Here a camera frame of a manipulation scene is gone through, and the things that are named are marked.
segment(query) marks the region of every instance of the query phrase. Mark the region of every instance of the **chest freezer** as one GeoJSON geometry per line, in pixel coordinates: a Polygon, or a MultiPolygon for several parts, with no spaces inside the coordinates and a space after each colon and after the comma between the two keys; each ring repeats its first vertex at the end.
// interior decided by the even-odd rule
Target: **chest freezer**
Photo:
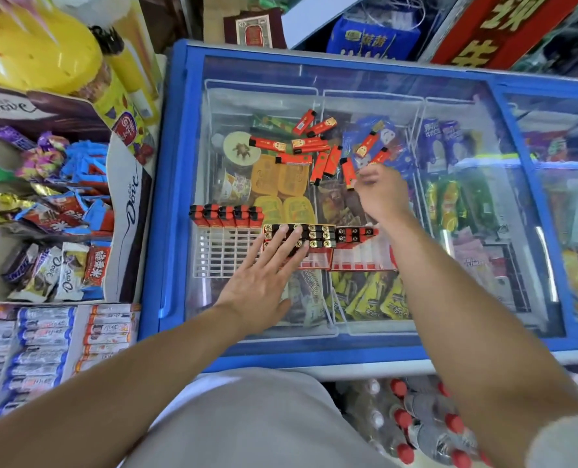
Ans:
{"type": "MultiPolygon", "coordinates": [[[[261,206],[269,223],[378,227],[341,172],[314,186],[312,166],[276,164],[275,152],[250,145],[251,136],[292,144],[291,125],[313,110],[316,122],[335,118],[329,143],[355,168],[386,147],[385,164],[406,179],[409,207],[426,233],[559,358],[578,361],[568,263],[517,110],[534,110],[545,78],[534,77],[536,90],[523,104],[508,99],[513,87],[506,83],[518,77],[178,42],[140,338],[212,306],[258,233],[198,227],[188,217],[191,204],[261,206]],[[357,148],[374,128],[378,142],[360,157],[357,148]]],[[[334,269],[303,263],[285,289],[292,301],[287,317],[228,349],[207,371],[301,368],[320,379],[433,371],[383,238],[371,242],[383,248],[334,251],[334,269]]]]}

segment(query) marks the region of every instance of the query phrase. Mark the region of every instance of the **purple wrapper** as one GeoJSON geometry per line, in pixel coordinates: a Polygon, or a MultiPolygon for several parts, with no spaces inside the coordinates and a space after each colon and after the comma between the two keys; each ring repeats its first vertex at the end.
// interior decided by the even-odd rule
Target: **purple wrapper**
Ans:
{"type": "Polygon", "coordinates": [[[420,145],[422,167],[428,172],[447,170],[443,133],[438,118],[425,118],[421,122],[420,145]]]}
{"type": "Polygon", "coordinates": [[[441,130],[445,140],[447,165],[453,166],[458,161],[469,156],[469,150],[464,142],[464,135],[460,129],[460,124],[456,120],[441,122],[441,130]]]}
{"type": "Polygon", "coordinates": [[[23,151],[28,151],[37,146],[11,126],[0,126],[0,140],[7,141],[23,151]]]}

